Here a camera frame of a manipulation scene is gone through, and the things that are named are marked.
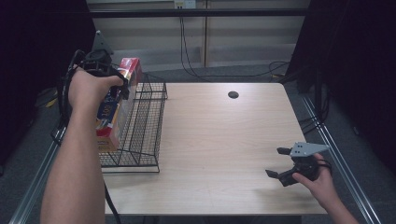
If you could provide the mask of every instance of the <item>electrical cable on wall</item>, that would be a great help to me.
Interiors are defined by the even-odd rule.
[[[193,77],[198,77],[199,79],[201,79],[202,81],[205,82],[210,82],[209,80],[206,80],[204,78],[199,77],[195,71],[192,69],[191,63],[190,63],[190,57],[189,57],[189,53],[187,52],[187,44],[186,44],[186,36],[184,34],[184,21],[183,18],[180,17],[180,39],[181,39],[181,44],[180,44],[180,58],[181,58],[181,65],[183,66],[183,69],[190,75]],[[187,56],[187,61],[190,67],[190,70],[192,71],[192,73],[190,73],[189,70],[187,70],[187,68],[184,66],[184,62],[183,62],[183,43],[184,43],[184,50],[186,51],[186,56]]]
[[[281,68],[287,64],[289,64],[289,62],[271,62],[268,67],[269,67],[269,71],[267,72],[263,72],[263,73],[259,73],[256,75],[241,75],[241,76],[216,76],[216,75],[205,75],[205,76],[199,76],[194,69],[191,66],[191,62],[190,62],[190,57],[189,57],[189,53],[187,51],[187,43],[186,43],[186,36],[185,36],[185,28],[184,28],[184,20],[182,17],[180,17],[180,39],[181,39],[181,43],[180,43],[180,59],[181,59],[181,65],[183,66],[183,69],[192,77],[197,77],[199,79],[201,79],[202,81],[205,82],[210,82],[209,80],[205,79],[204,77],[260,77],[260,76],[264,76],[264,75],[268,75],[271,74],[271,78],[269,80],[269,82],[272,82],[273,79],[273,72],[278,69]],[[184,60],[183,60],[183,46],[184,46],[184,51],[186,53],[186,58],[187,58],[187,63],[189,65],[190,71],[186,68],[186,66],[184,65]],[[275,63],[282,63],[280,66],[275,67],[274,69],[271,68],[271,66]]]

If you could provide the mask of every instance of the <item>hand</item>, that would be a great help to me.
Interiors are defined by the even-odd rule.
[[[77,68],[70,83],[69,103],[74,110],[86,106],[97,110],[110,87],[122,84],[119,77],[94,77],[82,68]]]
[[[317,153],[314,156],[318,160],[318,163],[325,163],[324,161],[320,161],[323,160],[320,154]],[[323,208],[327,209],[332,204],[339,203],[340,199],[335,191],[334,184],[332,183],[332,175],[328,168],[320,166],[318,169],[318,179],[315,181],[311,181],[298,173],[294,173],[292,176],[311,191],[312,195]]]

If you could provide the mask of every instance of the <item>cardboard box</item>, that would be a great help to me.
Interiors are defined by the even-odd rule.
[[[128,114],[132,110],[136,87],[142,76],[138,58],[124,58],[118,69],[128,80],[129,99],[112,97],[110,92],[99,106],[96,120],[96,136],[99,152],[116,151],[120,146]]]

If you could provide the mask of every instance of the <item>wire basket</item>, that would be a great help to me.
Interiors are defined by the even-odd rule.
[[[104,173],[160,172],[161,129],[167,98],[163,79],[143,75],[118,150],[99,153]]]

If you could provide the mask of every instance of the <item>fingers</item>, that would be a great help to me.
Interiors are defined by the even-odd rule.
[[[77,68],[76,68],[76,71],[84,71],[84,72],[85,72],[85,70],[82,69],[82,67],[77,67]]]
[[[298,173],[292,174],[292,177],[297,180],[300,184],[304,185],[306,188],[311,189],[312,188],[312,181],[306,178],[303,175],[300,175]]]
[[[104,77],[104,79],[106,80],[106,83],[108,85],[108,87],[112,87],[112,86],[122,86],[123,84],[123,80],[120,79],[119,77]]]
[[[330,168],[320,166],[318,170],[318,176],[324,176],[325,178],[332,178],[332,174],[330,172]]]
[[[317,160],[323,160],[323,159],[324,159],[324,157],[323,157],[322,155],[318,154],[318,153],[315,153],[315,154],[314,154],[314,157],[315,157]]]

